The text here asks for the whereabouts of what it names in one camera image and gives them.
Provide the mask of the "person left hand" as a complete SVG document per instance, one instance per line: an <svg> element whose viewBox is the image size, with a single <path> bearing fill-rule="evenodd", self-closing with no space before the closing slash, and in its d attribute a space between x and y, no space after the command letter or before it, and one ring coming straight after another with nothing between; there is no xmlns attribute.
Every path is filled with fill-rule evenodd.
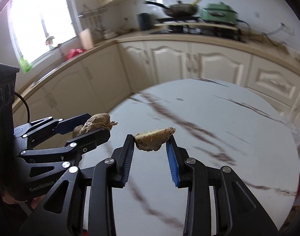
<svg viewBox="0 0 300 236"><path fill-rule="evenodd" d="M31 208L35 209L44 197L45 197L45 195L42 195L42 196L39 196L39 197L36 197L36 198L32 198L31 199ZM10 204L10 205L27 202L27 200L25 200L25 201L16 200L7 191L5 191L5 193L3 194L2 200L3 200L3 202L5 202L7 204Z"/></svg>

